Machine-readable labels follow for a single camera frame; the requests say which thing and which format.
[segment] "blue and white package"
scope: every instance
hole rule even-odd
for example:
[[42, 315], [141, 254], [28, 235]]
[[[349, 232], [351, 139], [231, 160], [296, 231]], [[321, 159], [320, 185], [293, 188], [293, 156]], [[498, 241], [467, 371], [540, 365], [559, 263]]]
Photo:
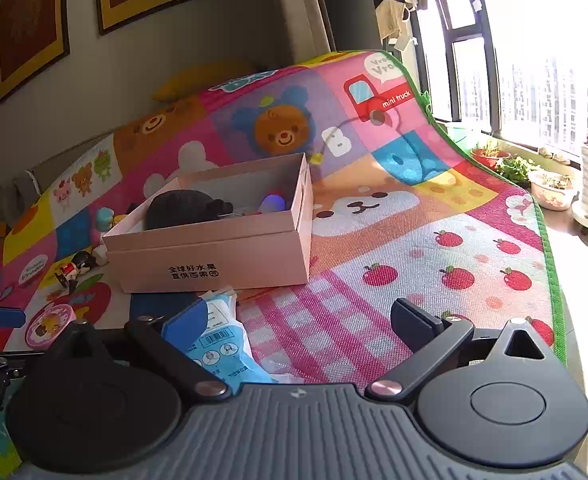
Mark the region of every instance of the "blue and white package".
[[207, 293], [207, 328], [185, 352], [205, 370], [231, 386], [234, 393], [241, 383], [275, 383], [254, 361], [247, 332], [235, 319], [236, 293], [232, 289]]

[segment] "pink gingham pattern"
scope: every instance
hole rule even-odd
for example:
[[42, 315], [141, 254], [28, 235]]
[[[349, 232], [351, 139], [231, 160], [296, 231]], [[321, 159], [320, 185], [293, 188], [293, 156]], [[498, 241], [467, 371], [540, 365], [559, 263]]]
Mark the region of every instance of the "pink gingham pattern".
[[242, 302], [237, 315], [254, 359], [269, 373], [360, 390], [411, 355], [389, 319], [331, 269], [308, 285]]

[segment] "pink bear cartoon print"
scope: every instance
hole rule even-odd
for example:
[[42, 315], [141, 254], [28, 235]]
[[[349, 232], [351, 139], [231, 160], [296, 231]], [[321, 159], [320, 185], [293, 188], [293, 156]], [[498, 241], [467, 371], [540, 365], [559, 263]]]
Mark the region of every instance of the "pink bear cartoon print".
[[64, 211], [69, 206], [69, 197], [72, 194], [72, 187], [70, 186], [70, 179], [62, 179], [58, 183], [58, 187], [54, 189], [54, 196], [56, 197], [56, 202], [58, 202], [62, 206], [62, 210]]

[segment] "gray wall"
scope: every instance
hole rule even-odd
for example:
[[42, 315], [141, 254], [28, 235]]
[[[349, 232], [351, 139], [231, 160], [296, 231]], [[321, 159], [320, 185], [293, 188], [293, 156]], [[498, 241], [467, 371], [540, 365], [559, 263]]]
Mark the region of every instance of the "gray wall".
[[280, 16], [277, 0], [189, 0], [100, 36], [96, 0], [67, 0], [69, 56], [0, 104], [0, 185], [152, 111], [154, 90], [191, 64], [289, 64]]

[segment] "barcode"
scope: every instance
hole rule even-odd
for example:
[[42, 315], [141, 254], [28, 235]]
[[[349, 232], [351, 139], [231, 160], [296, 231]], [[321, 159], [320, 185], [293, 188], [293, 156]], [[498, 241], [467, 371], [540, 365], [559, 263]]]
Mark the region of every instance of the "barcode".
[[202, 343], [203, 347], [207, 347], [212, 346], [213, 344], [218, 343], [223, 339], [229, 339], [233, 336], [234, 334], [232, 334], [231, 330], [224, 328], [222, 330], [218, 330], [217, 332], [207, 334], [206, 336], [201, 337], [200, 342]]

